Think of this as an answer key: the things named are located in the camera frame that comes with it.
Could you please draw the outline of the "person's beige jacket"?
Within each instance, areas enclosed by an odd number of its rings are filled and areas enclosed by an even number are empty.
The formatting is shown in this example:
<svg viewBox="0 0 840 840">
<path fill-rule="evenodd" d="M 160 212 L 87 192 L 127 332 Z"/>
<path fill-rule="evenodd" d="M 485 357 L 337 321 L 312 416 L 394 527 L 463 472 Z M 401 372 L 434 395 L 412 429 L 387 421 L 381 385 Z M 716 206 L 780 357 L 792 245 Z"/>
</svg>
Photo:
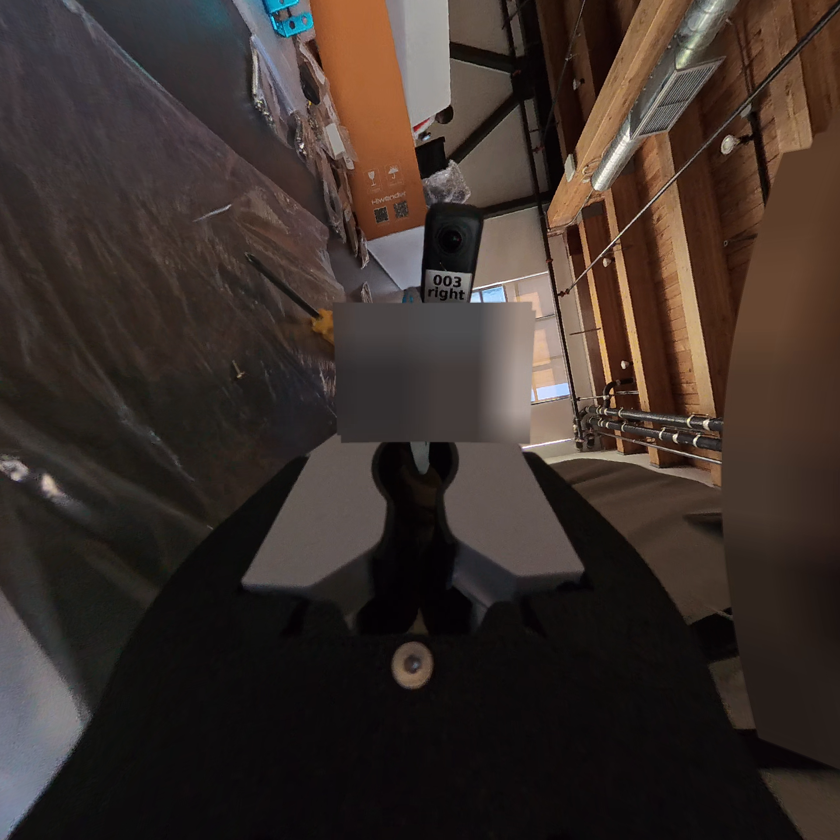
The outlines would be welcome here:
<svg viewBox="0 0 840 840">
<path fill-rule="evenodd" d="M 589 455 L 551 468 L 631 543 L 689 623 L 731 608 L 720 488 L 631 459 Z"/>
</svg>

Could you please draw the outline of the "blue L bracket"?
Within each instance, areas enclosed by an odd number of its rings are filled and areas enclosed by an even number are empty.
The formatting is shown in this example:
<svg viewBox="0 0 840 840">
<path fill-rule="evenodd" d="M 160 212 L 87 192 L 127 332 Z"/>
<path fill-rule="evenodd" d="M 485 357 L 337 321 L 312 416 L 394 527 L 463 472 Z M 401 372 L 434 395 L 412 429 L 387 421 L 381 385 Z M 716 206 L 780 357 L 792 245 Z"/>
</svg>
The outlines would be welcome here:
<svg viewBox="0 0 840 840">
<path fill-rule="evenodd" d="M 312 13 L 302 1 L 262 1 L 273 31 L 291 39 L 313 30 Z"/>
</svg>

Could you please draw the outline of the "large window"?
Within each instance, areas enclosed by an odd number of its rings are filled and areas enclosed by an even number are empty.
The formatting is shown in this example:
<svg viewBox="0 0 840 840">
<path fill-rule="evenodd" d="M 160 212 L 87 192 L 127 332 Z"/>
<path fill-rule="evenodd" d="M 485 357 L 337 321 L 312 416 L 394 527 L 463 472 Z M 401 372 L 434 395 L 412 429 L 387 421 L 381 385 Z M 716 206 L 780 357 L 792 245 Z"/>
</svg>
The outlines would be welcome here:
<svg viewBox="0 0 840 840">
<path fill-rule="evenodd" d="M 571 395 L 548 273 L 529 275 L 495 286 L 479 286 L 472 291 L 470 299 L 472 302 L 527 302 L 535 318 L 532 403 Z"/>
</svg>

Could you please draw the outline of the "yellow-handled screwdriver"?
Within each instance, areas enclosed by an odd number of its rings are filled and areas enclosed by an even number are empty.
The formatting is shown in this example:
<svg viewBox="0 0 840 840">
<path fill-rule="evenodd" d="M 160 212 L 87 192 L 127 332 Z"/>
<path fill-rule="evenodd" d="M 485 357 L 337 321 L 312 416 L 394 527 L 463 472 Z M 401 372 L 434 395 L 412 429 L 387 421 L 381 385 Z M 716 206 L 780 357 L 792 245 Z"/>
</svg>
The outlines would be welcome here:
<svg viewBox="0 0 840 840">
<path fill-rule="evenodd" d="M 309 316 L 311 330 L 334 345 L 333 311 L 317 309 L 294 291 L 284 280 L 273 274 L 255 255 L 246 252 L 245 258 L 258 273 Z"/>
</svg>

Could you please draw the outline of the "orange and white cardboard box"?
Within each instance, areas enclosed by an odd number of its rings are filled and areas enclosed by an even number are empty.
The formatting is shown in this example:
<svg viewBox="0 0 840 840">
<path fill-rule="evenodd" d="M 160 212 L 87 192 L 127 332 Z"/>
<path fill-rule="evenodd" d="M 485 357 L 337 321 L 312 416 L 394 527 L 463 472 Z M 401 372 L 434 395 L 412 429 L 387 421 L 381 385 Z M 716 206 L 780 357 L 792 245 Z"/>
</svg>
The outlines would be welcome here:
<svg viewBox="0 0 840 840">
<path fill-rule="evenodd" d="M 415 128 L 451 103 L 446 1 L 313 1 L 322 68 L 356 162 L 353 210 L 399 288 L 422 283 L 427 205 Z"/>
</svg>

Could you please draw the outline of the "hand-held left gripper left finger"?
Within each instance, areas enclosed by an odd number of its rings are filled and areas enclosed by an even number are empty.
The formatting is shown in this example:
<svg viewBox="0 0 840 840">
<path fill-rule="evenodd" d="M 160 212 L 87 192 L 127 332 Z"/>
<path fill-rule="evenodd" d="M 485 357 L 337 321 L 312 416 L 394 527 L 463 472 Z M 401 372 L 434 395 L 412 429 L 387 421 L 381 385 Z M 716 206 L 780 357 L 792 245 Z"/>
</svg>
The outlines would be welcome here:
<svg viewBox="0 0 840 840">
<path fill-rule="evenodd" d="M 326 602 L 361 634 L 418 629 L 412 478 L 409 444 L 314 449 L 243 576 L 245 593 Z"/>
</svg>

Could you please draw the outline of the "pile of small screw bags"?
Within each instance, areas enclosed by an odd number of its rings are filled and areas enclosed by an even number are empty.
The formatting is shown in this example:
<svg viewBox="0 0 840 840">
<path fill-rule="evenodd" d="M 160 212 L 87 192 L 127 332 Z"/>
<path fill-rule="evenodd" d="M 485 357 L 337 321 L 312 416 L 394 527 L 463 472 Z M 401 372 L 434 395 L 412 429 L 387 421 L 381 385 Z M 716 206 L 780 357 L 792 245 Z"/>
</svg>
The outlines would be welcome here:
<svg viewBox="0 0 840 840">
<path fill-rule="evenodd" d="M 250 97 L 275 137 L 319 181 L 329 226 L 361 268 L 371 256 L 355 209 L 350 174 L 359 157 L 340 119 L 314 39 L 270 51 L 250 36 Z"/>
</svg>

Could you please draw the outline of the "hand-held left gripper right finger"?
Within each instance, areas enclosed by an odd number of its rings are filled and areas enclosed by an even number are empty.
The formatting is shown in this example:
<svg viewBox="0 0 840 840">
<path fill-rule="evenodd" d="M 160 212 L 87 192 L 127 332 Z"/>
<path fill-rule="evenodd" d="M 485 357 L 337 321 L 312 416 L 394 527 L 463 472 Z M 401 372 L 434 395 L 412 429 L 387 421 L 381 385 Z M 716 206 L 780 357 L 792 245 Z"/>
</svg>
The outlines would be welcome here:
<svg viewBox="0 0 840 840">
<path fill-rule="evenodd" d="M 428 632 L 470 632 L 498 603 L 578 585 L 583 564 L 517 444 L 423 444 L 438 477 L 422 550 Z"/>
</svg>

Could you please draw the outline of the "silver spiral air duct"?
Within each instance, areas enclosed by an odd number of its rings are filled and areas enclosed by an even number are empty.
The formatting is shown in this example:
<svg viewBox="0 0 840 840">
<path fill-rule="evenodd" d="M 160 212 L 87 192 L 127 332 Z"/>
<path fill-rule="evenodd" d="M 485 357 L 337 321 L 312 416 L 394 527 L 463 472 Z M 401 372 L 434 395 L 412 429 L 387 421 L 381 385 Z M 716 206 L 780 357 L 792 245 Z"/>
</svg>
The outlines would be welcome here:
<svg viewBox="0 0 840 840">
<path fill-rule="evenodd" d="M 737 1 L 695 1 L 649 75 L 591 178 L 609 189 L 648 137 L 670 131 L 724 60 L 714 46 Z"/>
</svg>

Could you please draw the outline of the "bubble wrap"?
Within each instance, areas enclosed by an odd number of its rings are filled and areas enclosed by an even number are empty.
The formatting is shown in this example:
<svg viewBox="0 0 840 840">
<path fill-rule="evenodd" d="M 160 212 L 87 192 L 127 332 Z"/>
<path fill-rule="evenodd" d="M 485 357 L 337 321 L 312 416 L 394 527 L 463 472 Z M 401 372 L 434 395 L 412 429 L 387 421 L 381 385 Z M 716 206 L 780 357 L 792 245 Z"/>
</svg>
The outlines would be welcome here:
<svg viewBox="0 0 840 840">
<path fill-rule="evenodd" d="M 422 184 L 427 207 L 441 203 L 469 203 L 471 191 L 455 161 L 448 161 L 446 167 L 423 178 Z"/>
</svg>

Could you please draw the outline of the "black insulated pipe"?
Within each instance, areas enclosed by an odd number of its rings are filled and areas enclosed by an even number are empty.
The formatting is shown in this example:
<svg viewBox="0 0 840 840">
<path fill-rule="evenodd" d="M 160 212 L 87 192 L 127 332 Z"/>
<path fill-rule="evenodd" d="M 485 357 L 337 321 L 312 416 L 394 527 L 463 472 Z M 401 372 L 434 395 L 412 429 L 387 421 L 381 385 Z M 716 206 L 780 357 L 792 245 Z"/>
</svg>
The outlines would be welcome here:
<svg viewBox="0 0 840 840">
<path fill-rule="evenodd" d="M 722 418 L 708 417 L 699 414 L 690 414 L 687 416 L 661 414 L 643 412 L 627 408 L 614 408 L 604 406 L 588 406 L 584 410 L 584 415 L 588 418 L 603 417 L 612 420 L 622 420 L 624 422 L 640 422 L 669 425 L 672 427 L 689 429 L 693 432 L 712 432 L 722 434 L 723 420 Z"/>
<path fill-rule="evenodd" d="M 587 429 L 594 432 L 617 433 L 628 438 L 637 438 L 649 443 L 658 440 L 667 444 L 686 446 L 712 453 L 722 453 L 722 439 L 706 431 L 688 428 L 652 428 L 635 423 L 617 422 L 603 417 L 583 421 Z"/>
</svg>

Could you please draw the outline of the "clear plastic bag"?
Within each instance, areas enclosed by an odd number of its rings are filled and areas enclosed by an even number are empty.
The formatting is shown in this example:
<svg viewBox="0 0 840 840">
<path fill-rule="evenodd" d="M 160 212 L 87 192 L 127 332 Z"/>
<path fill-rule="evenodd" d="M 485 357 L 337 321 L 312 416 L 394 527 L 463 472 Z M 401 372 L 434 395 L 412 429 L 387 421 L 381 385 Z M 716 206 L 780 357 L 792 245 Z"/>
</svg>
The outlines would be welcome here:
<svg viewBox="0 0 840 840">
<path fill-rule="evenodd" d="M 211 529 L 335 430 L 328 233 L 64 2 L 2 2 L 2 594 L 99 693 Z M 231 361 L 246 372 L 234 381 Z"/>
</svg>

